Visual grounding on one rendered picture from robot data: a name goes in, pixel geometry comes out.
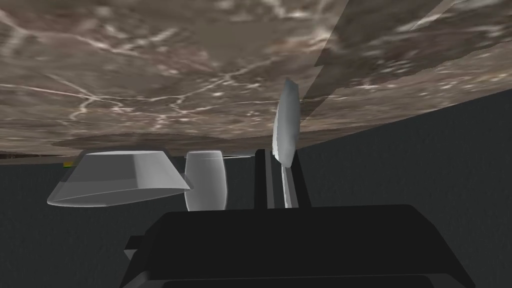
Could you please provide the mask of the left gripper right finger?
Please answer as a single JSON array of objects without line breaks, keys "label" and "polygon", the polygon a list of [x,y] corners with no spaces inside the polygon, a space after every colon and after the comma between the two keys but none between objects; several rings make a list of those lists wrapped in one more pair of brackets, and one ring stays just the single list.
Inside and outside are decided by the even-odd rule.
[{"label": "left gripper right finger", "polygon": [[312,207],[298,151],[294,152],[292,165],[288,169],[288,190],[290,208]]}]

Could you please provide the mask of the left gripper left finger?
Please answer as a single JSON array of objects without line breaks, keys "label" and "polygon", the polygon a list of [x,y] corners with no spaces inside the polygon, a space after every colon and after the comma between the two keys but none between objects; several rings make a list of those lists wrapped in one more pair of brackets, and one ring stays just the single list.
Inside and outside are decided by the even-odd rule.
[{"label": "left gripper left finger", "polygon": [[274,189],[271,154],[258,149],[254,156],[254,209],[274,209]]}]

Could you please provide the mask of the grey spoon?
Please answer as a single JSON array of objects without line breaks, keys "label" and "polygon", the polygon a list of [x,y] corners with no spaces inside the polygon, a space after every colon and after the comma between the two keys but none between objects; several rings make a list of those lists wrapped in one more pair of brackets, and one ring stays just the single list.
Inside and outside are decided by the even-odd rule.
[{"label": "grey spoon", "polygon": [[291,79],[286,78],[279,98],[272,133],[272,154],[281,165],[286,208],[299,206],[291,167],[299,139],[300,123],[299,86]]}]

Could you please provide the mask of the grey cup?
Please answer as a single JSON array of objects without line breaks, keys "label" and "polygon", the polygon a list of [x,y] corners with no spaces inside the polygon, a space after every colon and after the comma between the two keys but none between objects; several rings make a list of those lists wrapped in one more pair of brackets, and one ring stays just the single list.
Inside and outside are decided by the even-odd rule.
[{"label": "grey cup", "polygon": [[184,175],[192,184],[191,190],[184,193],[189,212],[226,209],[227,173],[220,150],[189,151]]}]

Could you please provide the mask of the grey bowl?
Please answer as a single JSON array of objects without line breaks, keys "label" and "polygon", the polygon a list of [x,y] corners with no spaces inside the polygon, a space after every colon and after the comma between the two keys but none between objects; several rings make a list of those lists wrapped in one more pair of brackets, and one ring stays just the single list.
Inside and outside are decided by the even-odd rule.
[{"label": "grey bowl", "polygon": [[109,207],[181,194],[193,188],[163,150],[88,152],[57,184],[47,203]]}]

